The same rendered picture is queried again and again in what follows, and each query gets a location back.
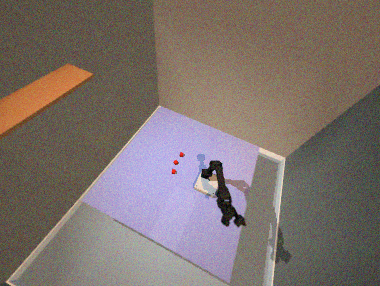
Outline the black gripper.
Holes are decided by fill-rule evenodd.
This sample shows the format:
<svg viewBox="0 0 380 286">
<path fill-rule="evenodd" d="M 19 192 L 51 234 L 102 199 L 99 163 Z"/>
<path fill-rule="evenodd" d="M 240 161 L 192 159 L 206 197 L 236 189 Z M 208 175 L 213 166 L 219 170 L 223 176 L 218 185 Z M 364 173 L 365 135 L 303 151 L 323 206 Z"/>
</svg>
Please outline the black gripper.
<svg viewBox="0 0 380 286">
<path fill-rule="evenodd" d="M 238 215 L 238 213 L 237 213 L 236 209 L 233 207 L 233 205 L 232 205 L 232 204 L 229 204 L 229 207 L 230 207 L 230 209 L 231 209 L 232 212 L 233 212 L 233 218 L 235 218 L 235 219 L 233 220 L 233 223 L 235 224 L 235 226 L 238 227 L 238 228 L 239 228 L 241 225 L 242 225 L 242 226 L 247 226 L 247 224 L 244 222 L 244 219 L 243 219 L 240 215 Z"/>
</svg>

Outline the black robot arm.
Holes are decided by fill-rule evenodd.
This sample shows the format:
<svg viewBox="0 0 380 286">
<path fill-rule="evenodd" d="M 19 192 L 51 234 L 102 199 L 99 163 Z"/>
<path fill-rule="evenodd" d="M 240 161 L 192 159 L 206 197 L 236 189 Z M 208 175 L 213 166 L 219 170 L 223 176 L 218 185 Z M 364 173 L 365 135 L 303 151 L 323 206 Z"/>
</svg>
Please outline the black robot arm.
<svg viewBox="0 0 380 286">
<path fill-rule="evenodd" d="M 228 188 L 225 185 L 224 175 L 223 175 L 223 166 L 220 161 L 210 161 L 208 169 L 202 169 L 202 178 L 208 179 L 212 177 L 213 171 L 216 171 L 217 181 L 218 181 L 218 190 L 217 190 L 217 205 L 221 209 L 222 217 L 221 223 L 228 227 L 230 220 L 233 218 L 233 212 L 229 207 L 229 204 L 232 204 L 231 195 Z M 229 201 L 225 201 L 228 200 Z"/>
</svg>

